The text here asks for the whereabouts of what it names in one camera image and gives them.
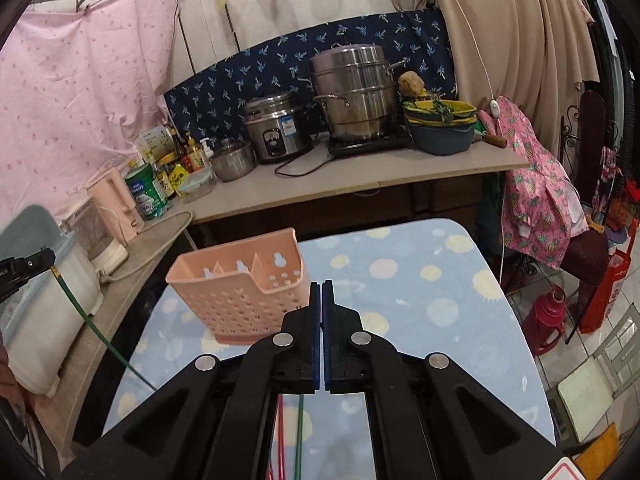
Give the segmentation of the bright red chopstick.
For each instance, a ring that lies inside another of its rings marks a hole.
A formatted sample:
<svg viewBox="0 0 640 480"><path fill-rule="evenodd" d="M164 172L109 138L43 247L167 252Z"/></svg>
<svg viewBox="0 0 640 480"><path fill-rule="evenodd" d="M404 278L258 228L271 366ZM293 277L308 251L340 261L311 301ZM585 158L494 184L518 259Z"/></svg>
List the bright red chopstick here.
<svg viewBox="0 0 640 480"><path fill-rule="evenodd" d="M276 443L274 445L276 446L277 468L273 468L272 460L270 460L267 469L267 479L285 480L284 402L282 394L278 396L276 423L274 424L274 438L276 439Z"/></svg>

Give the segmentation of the pink perforated utensil holder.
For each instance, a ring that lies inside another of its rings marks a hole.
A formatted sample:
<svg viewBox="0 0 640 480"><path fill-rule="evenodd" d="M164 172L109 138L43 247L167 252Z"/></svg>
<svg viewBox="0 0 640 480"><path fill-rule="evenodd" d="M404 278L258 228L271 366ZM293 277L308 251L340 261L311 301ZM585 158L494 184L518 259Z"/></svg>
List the pink perforated utensil holder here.
<svg viewBox="0 0 640 480"><path fill-rule="evenodd" d="M180 255L166 282L222 344L252 344L308 304L296 233L284 229Z"/></svg>

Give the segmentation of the grey kitchen counter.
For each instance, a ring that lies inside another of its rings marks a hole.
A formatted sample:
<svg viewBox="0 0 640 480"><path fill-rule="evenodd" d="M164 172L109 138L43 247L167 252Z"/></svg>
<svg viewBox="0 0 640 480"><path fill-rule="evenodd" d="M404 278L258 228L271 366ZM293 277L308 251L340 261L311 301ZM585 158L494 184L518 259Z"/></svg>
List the grey kitchen counter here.
<svg viewBox="0 0 640 480"><path fill-rule="evenodd" d="M277 174L273 165L258 165L247 176L218 183L208 194L191 203L180 202L177 207L190 210L193 221L202 223L319 198L526 165L526 159L510 148L485 142L448 156L405 148L335 160L329 159L321 143L286 166L285 176Z"/></svg>

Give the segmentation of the white blender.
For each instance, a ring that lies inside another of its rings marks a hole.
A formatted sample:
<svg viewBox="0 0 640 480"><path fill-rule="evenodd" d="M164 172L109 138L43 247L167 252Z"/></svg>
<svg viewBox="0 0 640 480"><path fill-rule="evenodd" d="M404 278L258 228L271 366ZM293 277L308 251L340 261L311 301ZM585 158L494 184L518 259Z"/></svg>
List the white blender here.
<svg viewBox="0 0 640 480"><path fill-rule="evenodd" d="M65 233L73 232L81 248L100 275L112 275L127 259L126 247L108 228L102 208L92 197L85 198L61 221Z"/></svg>

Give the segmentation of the pink electric kettle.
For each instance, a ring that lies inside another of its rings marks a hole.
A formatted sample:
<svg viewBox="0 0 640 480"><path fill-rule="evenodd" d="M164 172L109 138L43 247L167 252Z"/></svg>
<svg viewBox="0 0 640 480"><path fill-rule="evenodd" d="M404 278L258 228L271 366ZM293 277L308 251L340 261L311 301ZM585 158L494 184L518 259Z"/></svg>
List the pink electric kettle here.
<svg viewBox="0 0 640 480"><path fill-rule="evenodd" d="M117 168L107 171L104 176L88 188L106 226L120 244L127 246L144 229L144 220L137 211L124 178Z"/></svg>

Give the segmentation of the red plastic jug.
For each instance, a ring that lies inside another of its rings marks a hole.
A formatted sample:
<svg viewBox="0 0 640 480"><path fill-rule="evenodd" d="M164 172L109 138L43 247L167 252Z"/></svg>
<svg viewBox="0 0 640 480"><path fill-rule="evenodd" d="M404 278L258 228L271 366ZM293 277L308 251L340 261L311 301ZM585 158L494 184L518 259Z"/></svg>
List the red plastic jug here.
<svg viewBox="0 0 640 480"><path fill-rule="evenodd" d="M565 334L565 292L553 285L539 296L524 318L521 329L533 356L543 356L554 349Z"/></svg>

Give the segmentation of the wooden side counter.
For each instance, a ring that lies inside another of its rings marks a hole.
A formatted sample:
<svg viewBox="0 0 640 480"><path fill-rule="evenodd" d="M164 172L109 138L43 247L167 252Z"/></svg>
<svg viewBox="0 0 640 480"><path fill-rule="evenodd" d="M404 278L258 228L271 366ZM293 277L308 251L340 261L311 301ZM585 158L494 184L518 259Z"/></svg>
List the wooden side counter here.
<svg viewBox="0 0 640 480"><path fill-rule="evenodd" d="M105 338L113 338L146 280L192 220L193 214L188 210L166 214L152 221L129 243L129 257L105 280L101 287L103 304L92 318ZM73 435L105 352L106 345L98 335L87 326L81 327L58 373L60 383L55 395L48 398L32 393L29 396L38 422L63 460L72 460L79 450L79 446L73 444Z"/></svg>

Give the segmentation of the green milk powder can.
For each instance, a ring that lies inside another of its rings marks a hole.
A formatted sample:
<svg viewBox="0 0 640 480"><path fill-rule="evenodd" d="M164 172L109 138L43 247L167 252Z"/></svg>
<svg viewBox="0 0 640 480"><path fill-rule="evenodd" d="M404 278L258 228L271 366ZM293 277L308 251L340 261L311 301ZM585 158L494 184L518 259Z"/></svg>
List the green milk powder can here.
<svg viewBox="0 0 640 480"><path fill-rule="evenodd" d="M130 169L125 176L125 183L144 220L160 218L166 212L168 201L164 188L157 181L150 164Z"/></svg>

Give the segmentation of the pink curtain sheet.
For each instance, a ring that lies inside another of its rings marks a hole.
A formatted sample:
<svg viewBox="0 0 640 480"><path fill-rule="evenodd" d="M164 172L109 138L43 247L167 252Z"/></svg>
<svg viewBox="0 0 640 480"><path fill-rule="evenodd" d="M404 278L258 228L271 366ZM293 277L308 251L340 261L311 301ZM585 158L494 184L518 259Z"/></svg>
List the pink curtain sheet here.
<svg viewBox="0 0 640 480"><path fill-rule="evenodd" d="M54 218L161 125L178 0L103 0L26 12L1 49L1 222Z"/></svg>

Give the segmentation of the clear plastic food container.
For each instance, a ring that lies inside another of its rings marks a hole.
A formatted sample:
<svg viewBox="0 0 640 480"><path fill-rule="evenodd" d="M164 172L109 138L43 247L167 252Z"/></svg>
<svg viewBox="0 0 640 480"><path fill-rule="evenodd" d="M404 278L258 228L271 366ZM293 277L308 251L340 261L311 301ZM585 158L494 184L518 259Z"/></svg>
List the clear plastic food container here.
<svg viewBox="0 0 640 480"><path fill-rule="evenodd" d="M214 185L212 170L203 168L184 177L177 192L185 203L191 203L212 192Z"/></svg>

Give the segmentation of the pink floral garment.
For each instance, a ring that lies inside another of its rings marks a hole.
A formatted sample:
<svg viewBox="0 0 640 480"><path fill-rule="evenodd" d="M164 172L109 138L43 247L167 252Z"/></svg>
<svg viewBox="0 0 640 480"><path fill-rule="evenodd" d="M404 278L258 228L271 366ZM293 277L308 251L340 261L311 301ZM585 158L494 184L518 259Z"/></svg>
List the pink floral garment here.
<svg viewBox="0 0 640 480"><path fill-rule="evenodd" d="M526 160L506 173L501 241L506 248L557 269L570 240L588 231L579 194L561 163L538 140L532 123L506 96L498 96L498 115L481 110L486 131Z"/></svg>

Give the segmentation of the navy floral backsplash cloth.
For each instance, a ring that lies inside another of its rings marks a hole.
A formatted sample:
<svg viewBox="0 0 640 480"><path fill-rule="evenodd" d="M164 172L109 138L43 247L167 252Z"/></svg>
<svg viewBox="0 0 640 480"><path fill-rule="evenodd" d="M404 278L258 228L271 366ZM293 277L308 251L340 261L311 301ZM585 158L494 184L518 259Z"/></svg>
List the navy floral backsplash cloth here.
<svg viewBox="0 0 640 480"><path fill-rule="evenodd" d="M165 93L170 117L182 134L198 140L246 139L244 105L292 92L309 102L314 94L310 60L346 44L377 44L386 60L405 61L429 89L454 96L454 60L442 11L428 6L345 18L277 36L201 70Z"/></svg>

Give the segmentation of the stacked yellow blue bowls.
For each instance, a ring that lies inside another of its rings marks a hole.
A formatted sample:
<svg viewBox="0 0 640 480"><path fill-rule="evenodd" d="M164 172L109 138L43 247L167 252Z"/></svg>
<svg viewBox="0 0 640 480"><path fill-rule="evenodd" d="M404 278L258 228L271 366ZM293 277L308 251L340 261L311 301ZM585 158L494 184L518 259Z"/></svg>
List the stacked yellow blue bowls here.
<svg viewBox="0 0 640 480"><path fill-rule="evenodd" d="M443 99L407 100L402 103L402 111L418 150L449 156L471 147L476 124L473 105Z"/></svg>

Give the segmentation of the silver rice cooker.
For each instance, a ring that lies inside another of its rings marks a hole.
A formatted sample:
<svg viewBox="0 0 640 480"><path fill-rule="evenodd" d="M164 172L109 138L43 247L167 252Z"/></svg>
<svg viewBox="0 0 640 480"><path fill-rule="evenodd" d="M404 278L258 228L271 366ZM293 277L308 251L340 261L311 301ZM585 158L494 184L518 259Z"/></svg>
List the silver rice cooker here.
<svg viewBox="0 0 640 480"><path fill-rule="evenodd" d="M260 164L286 162L311 150L303 105L292 92L248 101L244 126Z"/></svg>

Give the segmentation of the beige hanging cloth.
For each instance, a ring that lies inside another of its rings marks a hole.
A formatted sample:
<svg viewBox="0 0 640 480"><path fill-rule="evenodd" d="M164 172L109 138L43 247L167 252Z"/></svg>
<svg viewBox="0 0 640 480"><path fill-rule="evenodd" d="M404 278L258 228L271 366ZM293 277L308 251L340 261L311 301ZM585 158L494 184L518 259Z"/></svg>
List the beige hanging cloth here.
<svg viewBox="0 0 640 480"><path fill-rule="evenodd" d="M398 10L433 3L446 23L458 96L479 108L506 96L541 144L560 148L560 118L599 78L582 0L392 0Z"/></svg>

